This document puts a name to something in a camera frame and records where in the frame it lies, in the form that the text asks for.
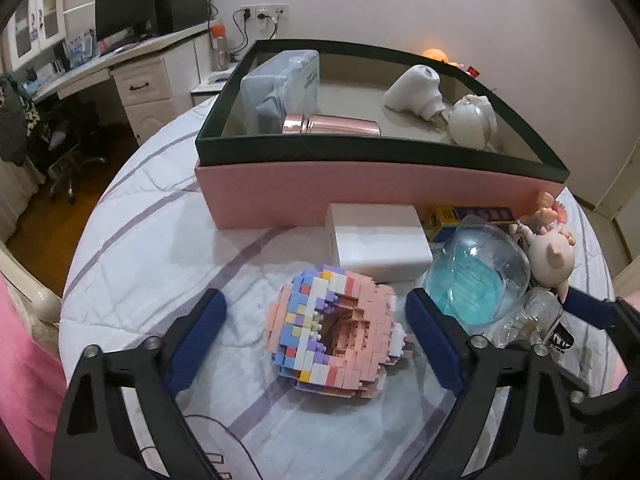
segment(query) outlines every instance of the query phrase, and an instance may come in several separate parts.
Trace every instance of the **blue liquid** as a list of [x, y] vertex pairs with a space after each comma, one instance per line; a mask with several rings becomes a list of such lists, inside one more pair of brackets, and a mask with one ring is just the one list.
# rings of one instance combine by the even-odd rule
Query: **blue liquid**
[[448, 258], [440, 258], [432, 267], [428, 289], [444, 314], [467, 325], [484, 325], [495, 320], [504, 282], [468, 248], [456, 246], [450, 264]]

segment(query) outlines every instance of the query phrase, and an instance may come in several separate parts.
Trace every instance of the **red tag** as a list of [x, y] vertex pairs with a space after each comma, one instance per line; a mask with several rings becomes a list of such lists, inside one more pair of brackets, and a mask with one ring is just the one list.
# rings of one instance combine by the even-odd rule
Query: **red tag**
[[466, 73], [468, 73], [473, 79], [478, 79], [478, 76], [480, 75], [478, 70], [473, 68], [471, 65], [469, 66], [468, 70], [466, 70]]

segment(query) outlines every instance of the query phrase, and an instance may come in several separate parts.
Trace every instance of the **computer monitor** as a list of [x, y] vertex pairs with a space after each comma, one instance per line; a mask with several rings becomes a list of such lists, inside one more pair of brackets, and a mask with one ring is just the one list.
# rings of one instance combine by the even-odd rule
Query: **computer monitor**
[[154, 0], [95, 0], [95, 37], [98, 41], [126, 28], [136, 35], [156, 28]]

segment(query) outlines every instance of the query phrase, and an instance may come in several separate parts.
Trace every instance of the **doll figurine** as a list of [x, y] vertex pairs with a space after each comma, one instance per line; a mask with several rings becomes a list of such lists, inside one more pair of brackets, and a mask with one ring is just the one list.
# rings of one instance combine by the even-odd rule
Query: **doll figurine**
[[575, 238], [566, 230], [567, 220], [568, 216], [564, 206], [546, 191], [539, 191], [536, 195], [536, 212], [520, 217], [520, 221], [528, 226], [534, 234], [545, 235], [551, 230], [556, 230], [573, 247]]
[[574, 247], [560, 228], [543, 229], [543, 233], [534, 234], [520, 221], [510, 226], [514, 239], [522, 237], [526, 241], [525, 253], [537, 284], [555, 289], [560, 303], [564, 303], [569, 292], [569, 276], [575, 265]]

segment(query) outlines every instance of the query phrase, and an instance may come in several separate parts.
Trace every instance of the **orange bottle cap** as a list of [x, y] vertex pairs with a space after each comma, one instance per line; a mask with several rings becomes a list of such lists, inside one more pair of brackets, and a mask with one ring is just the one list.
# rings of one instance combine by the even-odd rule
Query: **orange bottle cap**
[[214, 25], [211, 25], [211, 35], [214, 38], [220, 38], [222, 36], [226, 36], [225, 26], [222, 25], [221, 23], [215, 23]]

